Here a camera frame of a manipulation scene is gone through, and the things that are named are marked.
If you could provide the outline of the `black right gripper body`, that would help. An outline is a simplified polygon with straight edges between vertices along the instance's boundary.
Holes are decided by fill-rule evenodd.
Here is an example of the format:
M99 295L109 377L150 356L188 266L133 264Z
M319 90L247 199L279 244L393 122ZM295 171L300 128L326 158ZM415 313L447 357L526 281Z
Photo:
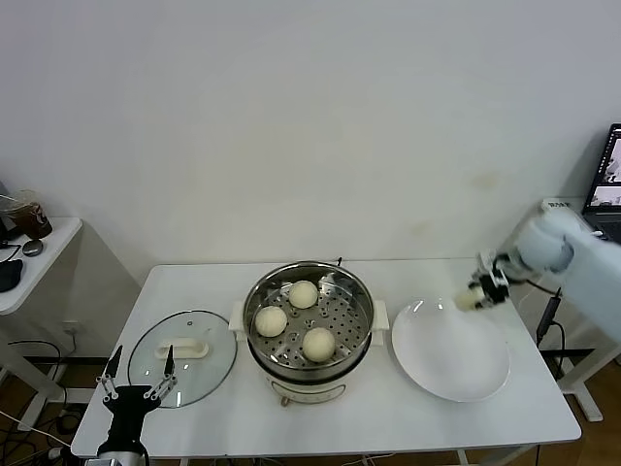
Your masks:
M504 265L508 261L506 253L479 252L476 255L477 268L473 275L485 276L484 291L506 291L509 286Z

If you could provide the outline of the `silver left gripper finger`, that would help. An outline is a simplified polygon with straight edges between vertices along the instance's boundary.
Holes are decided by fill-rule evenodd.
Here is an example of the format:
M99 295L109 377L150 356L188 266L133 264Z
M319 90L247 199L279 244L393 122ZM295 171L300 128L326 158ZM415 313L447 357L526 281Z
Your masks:
M115 377L118 371L118 366L122 356L122 346L119 346L112 357L108 360L104 372L96 379L96 382L104 390L104 402L110 402L118 398L118 393L115 387Z
M174 347L169 345L162 380L149 389L144 398L151 401L162 401L177 383L175 375Z

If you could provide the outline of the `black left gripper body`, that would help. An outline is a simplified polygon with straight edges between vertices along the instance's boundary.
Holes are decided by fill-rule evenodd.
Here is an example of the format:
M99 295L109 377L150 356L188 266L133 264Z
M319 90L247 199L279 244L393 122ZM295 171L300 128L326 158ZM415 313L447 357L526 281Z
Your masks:
M160 400L152 400L145 394L149 385L119 386L116 398L104 401L113 419L106 441L99 450L143 450L141 435L145 417L160 406Z

